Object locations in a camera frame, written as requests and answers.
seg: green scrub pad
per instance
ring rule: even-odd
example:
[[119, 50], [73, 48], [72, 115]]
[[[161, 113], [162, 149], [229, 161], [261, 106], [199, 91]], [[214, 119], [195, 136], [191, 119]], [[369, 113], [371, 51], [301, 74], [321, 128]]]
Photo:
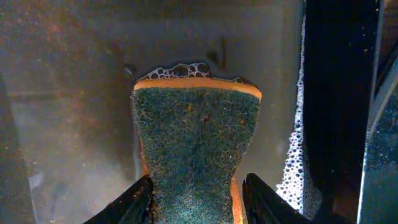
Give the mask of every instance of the green scrub pad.
[[253, 86], [210, 78], [137, 83], [132, 105], [156, 223], [234, 223], [231, 178], [260, 100]]

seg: sponge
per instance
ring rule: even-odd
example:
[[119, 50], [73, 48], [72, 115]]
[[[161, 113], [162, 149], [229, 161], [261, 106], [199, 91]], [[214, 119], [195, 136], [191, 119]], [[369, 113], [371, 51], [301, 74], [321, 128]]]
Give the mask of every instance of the sponge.
[[254, 86], [208, 77], [137, 82], [132, 106], [154, 184], [156, 223], [241, 222], [231, 181], [254, 134], [260, 100]]

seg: dark spot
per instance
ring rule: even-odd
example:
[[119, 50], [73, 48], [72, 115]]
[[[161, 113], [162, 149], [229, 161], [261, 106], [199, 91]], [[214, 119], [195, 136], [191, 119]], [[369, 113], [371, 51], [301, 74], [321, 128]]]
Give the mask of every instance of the dark spot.
[[207, 68], [207, 65], [201, 63], [198, 65], [198, 71], [206, 73], [209, 71], [209, 69]]
[[173, 69], [173, 73], [177, 77], [187, 76], [188, 75], [188, 69], [183, 67], [183, 66], [178, 66], [178, 67], [175, 67]]

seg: scouring pad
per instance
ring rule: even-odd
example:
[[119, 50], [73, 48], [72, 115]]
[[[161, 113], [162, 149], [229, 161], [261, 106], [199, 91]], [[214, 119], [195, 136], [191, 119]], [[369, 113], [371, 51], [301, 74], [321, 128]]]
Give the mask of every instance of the scouring pad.
[[261, 93], [210, 78], [201, 65], [158, 68], [134, 87], [156, 223], [242, 222], [233, 175], [254, 134]]

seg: sponge edge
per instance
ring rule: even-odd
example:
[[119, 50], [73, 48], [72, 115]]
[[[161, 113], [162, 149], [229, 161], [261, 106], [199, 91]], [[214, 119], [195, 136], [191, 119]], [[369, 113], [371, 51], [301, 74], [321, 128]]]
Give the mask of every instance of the sponge edge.
[[253, 86], [210, 78], [137, 83], [132, 103], [157, 223], [242, 222], [233, 174], [260, 98]]

